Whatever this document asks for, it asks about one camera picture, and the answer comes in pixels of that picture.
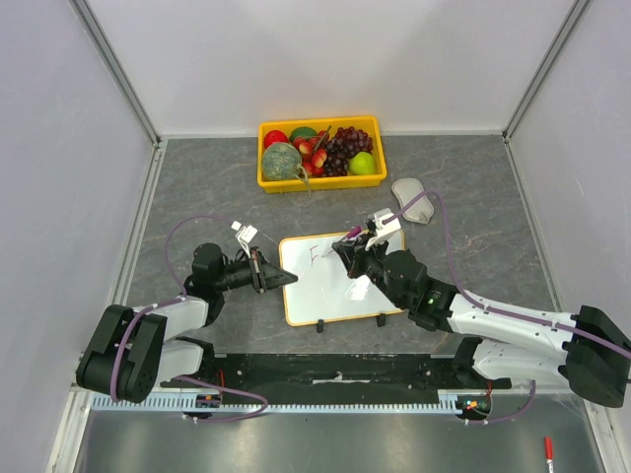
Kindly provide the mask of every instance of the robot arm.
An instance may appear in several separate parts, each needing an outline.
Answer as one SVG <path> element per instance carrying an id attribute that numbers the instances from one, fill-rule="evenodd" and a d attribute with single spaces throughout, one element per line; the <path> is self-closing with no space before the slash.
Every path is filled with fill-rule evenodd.
<path id="1" fill-rule="evenodd" d="M 237 238 L 243 249 L 234 261 L 215 243 L 198 246 L 192 274 L 184 282 L 186 298 L 179 304 L 155 308 L 139 320 L 118 370 L 119 399 L 142 402 L 155 383 L 200 370 L 204 356 L 213 355 L 206 353 L 212 352 L 212 345 L 178 335 L 213 323 L 224 305 L 224 292 L 252 286 L 262 294 L 298 281 L 297 276 L 271 265 L 258 248 L 249 248 L 251 236 L 245 242 L 240 234 Z M 77 368 L 77 384 L 109 394 L 119 342 L 141 308 L 110 305 L 105 309 Z"/>
<path id="2" fill-rule="evenodd" d="M 555 328 L 556 323 L 581 328 L 628 350 L 631 341 L 604 312 L 585 305 L 578 314 L 544 312 L 468 293 L 480 308 L 455 286 L 428 276 L 427 267 L 409 250 L 386 254 L 387 239 L 400 229 L 397 220 L 385 223 L 391 215 L 388 209 L 380 211 L 369 220 L 367 233 L 333 244 L 349 278 L 367 276 L 396 307 L 408 310 L 408 317 L 426 330 L 504 342 L 482 338 L 462 341 L 455 361 L 469 363 L 473 375 L 489 380 L 544 380 L 557 386 L 569 383 L 574 392 L 595 403 L 622 405 L 631 362 L 592 340 Z M 518 313 L 527 320 L 507 317 L 488 307 Z"/>

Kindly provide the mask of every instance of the marker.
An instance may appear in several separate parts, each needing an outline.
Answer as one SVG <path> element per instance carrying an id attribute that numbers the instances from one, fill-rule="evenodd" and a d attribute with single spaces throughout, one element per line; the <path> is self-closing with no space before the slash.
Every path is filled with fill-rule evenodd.
<path id="1" fill-rule="evenodd" d="M 548 473 L 554 473 L 554 465 L 552 459 L 554 458 L 554 451 L 552 450 L 552 439 L 550 437 L 545 438 L 545 462 L 548 465 Z"/>
<path id="2" fill-rule="evenodd" d="M 348 239 L 352 239 L 352 238 L 356 237 L 358 234 L 360 234 L 361 232 L 362 232 L 362 228 L 357 226 L 353 230 L 351 230 L 348 234 L 346 234 L 341 239 L 339 239 L 337 242 L 341 242 L 341 241 L 346 241 Z M 326 255 L 328 255 L 328 254 L 330 254 L 332 252 L 333 252 L 333 246 L 330 246 L 329 249 L 322 254 L 322 256 L 326 256 Z"/>

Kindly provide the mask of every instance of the white wall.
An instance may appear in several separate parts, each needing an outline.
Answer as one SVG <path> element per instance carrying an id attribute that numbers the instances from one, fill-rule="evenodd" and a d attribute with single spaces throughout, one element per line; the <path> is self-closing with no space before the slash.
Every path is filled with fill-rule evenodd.
<path id="1" fill-rule="evenodd" d="M 563 306 L 631 335 L 631 3 L 592 2 L 514 139 Z M 631 439 L 631 401 L 619 411 Z"/>
<path id="2" fill-rule="evenodd" d="M 0 471 L 43 471 L 150 144 L 70 4 L 0 7 Z"/>
<path id="3" fill-rule="evenodd" d="M 158 130 L 500 130 L 572 0 L 90 0 Z"/>

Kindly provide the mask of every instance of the metal surface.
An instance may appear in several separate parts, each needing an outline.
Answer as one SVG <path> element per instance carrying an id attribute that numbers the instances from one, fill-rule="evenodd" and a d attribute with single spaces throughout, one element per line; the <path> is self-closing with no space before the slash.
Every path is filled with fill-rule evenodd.
<path id="1" fill-rule="evenodd" d="M 520 100 L 520 103 L 517 105 L 517 108 L 513 112 L 513 116 L 511 116 L 511 119 L 509 120 L 509 123 L 504 130 L 504 136 L 509 140 L 515 134 L 515 131 L 520 125 L 522 118 L 524 118 L 524 115 L 530 108 L 530 105 L 539 92 L 541 85 L 552 70 L 552 67 L 554 67 L 556 60 L 563 51 L 563 48 L 570 38 L 572 31 L 583 17 L 583 14 L 585 13 L 587 7 L 590 5 L 591 1 L 592 0 L 575 0 L 574 4 L 572 4 L 570 11 L 565 17 L 563 24 L 561 25 L 561 28 L 552 40 L 550 47 L 548 47 L 548 50 L 545 52 L 541 64 L 539 64 L 539 67 L 534 73 L 532 80 L 526 88 L 524 96 Z"/>
<path id="2" fill-rule="evenodd" d="M 99 55 L 105 63 L 105 66 L 111 73 L 111 76 L 113 77 L 115 83 L 120 88 L 120 91 L 125 97 L 125 100 L 127 101 L 127 103 L 129 103 L 129 106 L 131 107 L 134 115 L 136 116 L 136 119 L 142 126 L 143 130 L 154 144 L 160 143 L 160 135 L 158 134 L 158 131 L 151 122 L 151 118 L 149 118 L 149 115 L 140 102 L 140 99 L 138 99 L 134 88 L 129 82 L 125 71 L 120 65 L 116 54 L 109 44 L 109 41 L 107 40 L 107 37 L 105 36 L 105 33 L 101 28 L 97 17 L 90 7 L 90 4 L 87 0 L 69 1 L 77 12 L 77 16 L 84 24 L 84 27 L 86 28 L 88 35 L 94 42 Z"/>
<path id="3" fill-rule="evenodd" d="M 109 396 L 95 394 L 93 411 L 126 412 L 203 412 L 246 413 L 257 410 L 258 404 L 224 404 L 220 408 L 196 407 L 198 394 L 216 393 L 214 389 L 194 392 L 153 392 L 140 404 L 127 401 L 113 402 Z M 265 412 L 280 414 L 460 414 L 457 396 L 440 394 L 438 404 L 327 404 L 327 405 L 270 405 Z"/>
<path id="4" fill-rule="evenodd" d="M 522 396 L 496 396 L 498 415 Z M 545 471 L 552 437 L 560 472 L 603 472 L 583 403 L 539 397 L 512 423 L 465 427 L 418 415 L 276 414 L 195 425 L 175 413 L 94 412 L 76 473 Z"/>

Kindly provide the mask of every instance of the gray tabletop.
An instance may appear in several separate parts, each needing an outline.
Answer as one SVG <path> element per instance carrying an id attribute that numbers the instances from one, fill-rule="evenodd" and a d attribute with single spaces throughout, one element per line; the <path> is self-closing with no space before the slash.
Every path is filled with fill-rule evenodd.
<path id="1" fill-rule="evenodd" d="M 344 232 L 384 207 L 398 208 L 390 191 L 401 177 L 443 191 L 450 211 L 457 269 L 473 292 L 502 302 L 552 309 L 540 262 L 511 166 L 498 136 L 384 138 L 388 177 L 379 187 L 265 194 L 256 184 L 256 140 L 171 140 L 136 265 L 129 302 L 162 301 L 176 294 L 163 255 L 165 237 L 180 220 L 213 213 L 259 229 L 253 243 L 278 264 L 285 237 Z M 442 216 L 427 226 L 402 221 L 407 246 L 430 275 L 449 280 Z M 215 222 L 191 222 L 175 234 L 170 254 L 178 275 L 190 271 L 194 248 L 239 249 L 234 232 Z M 243 288 L 226 294 L 219 319 L 194 336 L 218 352 L 245 353 L 453 353 L 458 338 L 416 327 L 405 314 L 383 328 L 372 319 L 290 327 L 281 291 L 262 296 Z"/>

